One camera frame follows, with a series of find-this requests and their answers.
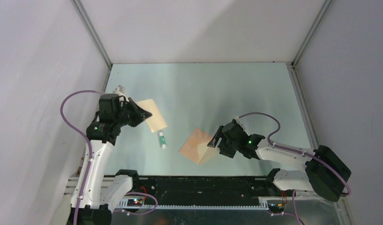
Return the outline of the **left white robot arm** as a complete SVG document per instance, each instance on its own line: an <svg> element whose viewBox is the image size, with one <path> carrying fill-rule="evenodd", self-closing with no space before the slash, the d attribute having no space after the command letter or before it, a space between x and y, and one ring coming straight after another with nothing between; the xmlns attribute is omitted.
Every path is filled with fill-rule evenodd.
<svg viewBox="0 0 383 225"><path fill-rule="evenodd" d="M115 175L114 182L102 190L105 168L117 137L124 126L136 127L152 116L131 98L120 92L100 93L99 109L94 120L83 132L62 116L67 125L86 141L86 151L77 185L71 196L69 225L109 225L120 200L128 193L136 195L141 183L130 175Z"/></svg>

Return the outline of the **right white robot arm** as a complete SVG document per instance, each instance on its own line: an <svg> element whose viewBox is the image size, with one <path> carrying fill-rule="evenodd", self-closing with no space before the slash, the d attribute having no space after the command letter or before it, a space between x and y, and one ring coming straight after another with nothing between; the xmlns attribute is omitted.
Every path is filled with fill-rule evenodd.
<svg viewBox="0 0 383 225"><path fill-rule="evenodd" d="M236 119L220 126L208 147L233 158L236 152L248 159L267 160L289 166L290 170L274 168L266 177L265 190L271 196L282 191L314 192L321 198L337 202L344 195L351 170L327 146L317 149L279 145L263 135L247 134Z"/></svg>

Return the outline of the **tan paper envelope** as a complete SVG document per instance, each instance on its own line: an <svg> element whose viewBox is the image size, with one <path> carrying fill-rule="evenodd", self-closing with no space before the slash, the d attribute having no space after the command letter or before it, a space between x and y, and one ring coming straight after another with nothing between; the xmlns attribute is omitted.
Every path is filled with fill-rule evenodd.
<svg viewBox="0 0 383 225"><path fill-rule="evenodd" d="M212 138L213 136L208 133L195 128L180 148L179 153L198 165L204 164L218 154L215 148L208 147Z"/></svg>

